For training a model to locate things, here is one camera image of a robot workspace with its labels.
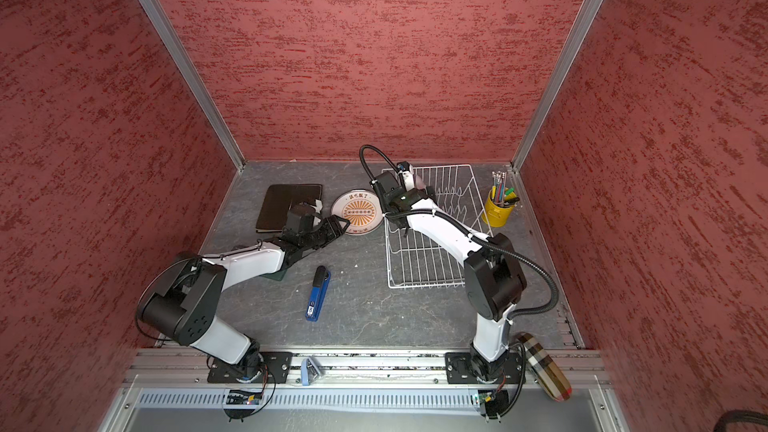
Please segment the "white round plate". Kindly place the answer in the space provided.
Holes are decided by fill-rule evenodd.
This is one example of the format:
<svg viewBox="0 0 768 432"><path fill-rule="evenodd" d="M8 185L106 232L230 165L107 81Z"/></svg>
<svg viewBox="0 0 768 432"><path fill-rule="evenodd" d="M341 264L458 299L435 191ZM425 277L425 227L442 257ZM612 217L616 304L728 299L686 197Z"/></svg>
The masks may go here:
<svg viewBox="0 0 768 432"><path fill-rule="evenodd" d="M413 174L413 180L414 180L414 185L415 185L416 188L421 189L421 190L425 190L427 188L426 183L424 182L422 177L419 176L418 174L416 174L416 173Z"/></svg>
<svg viewBox="0 0 768 432"><path fill-rule="evenodd" d="M351 190L339 196L331 206L331 213L349 222L346 233L366 235L383 222L383 212L378 196L364 189Z"/></svg>

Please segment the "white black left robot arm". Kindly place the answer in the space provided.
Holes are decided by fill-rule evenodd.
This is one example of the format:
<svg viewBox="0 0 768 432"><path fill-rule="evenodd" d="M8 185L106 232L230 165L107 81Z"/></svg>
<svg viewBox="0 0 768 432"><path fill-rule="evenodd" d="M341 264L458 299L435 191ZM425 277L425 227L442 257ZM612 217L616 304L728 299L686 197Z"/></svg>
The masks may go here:
<svg viewBox="0 0 768 432"><path fill-rule="evenodd" d="M299 204L289 210L277 236L220 254L181 253L146 287L135 321L205 353L231 380L264 381L268 367L260 344L218 317L222 293L258 277L283 279L295 263L342 237L349 227L345 218L323 217L314 207Z"/></svg>

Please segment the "dark square plate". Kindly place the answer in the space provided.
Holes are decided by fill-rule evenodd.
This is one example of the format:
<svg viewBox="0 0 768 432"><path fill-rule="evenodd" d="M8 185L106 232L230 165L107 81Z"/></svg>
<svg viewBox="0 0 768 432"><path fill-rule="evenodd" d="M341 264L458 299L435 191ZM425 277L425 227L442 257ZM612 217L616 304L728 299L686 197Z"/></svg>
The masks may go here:
<svg viewBox="0 0 768 432"><path fill-rule="evenodd" d="M297 204L315 206L322 202L321 184L272 184L267 188L259 216L257 233L280 232L286 225L287 214Z"/></svg>

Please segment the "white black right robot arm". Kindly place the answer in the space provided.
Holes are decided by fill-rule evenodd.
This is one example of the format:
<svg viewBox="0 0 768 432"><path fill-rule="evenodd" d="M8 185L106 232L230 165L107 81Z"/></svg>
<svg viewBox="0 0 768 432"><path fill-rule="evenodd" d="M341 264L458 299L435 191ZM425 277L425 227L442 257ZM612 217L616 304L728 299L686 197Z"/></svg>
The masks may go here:
<svg viewBox="0 0 768 432"><path fill-rule="evenodd" d="M505 236L491 237L447 214L424 189L385 171L370 178L387 220L418 232L462 267L468 300L477 313L470 344L470 367L481 382L501 377L509 358L511 313L527 282Z"/></svg>

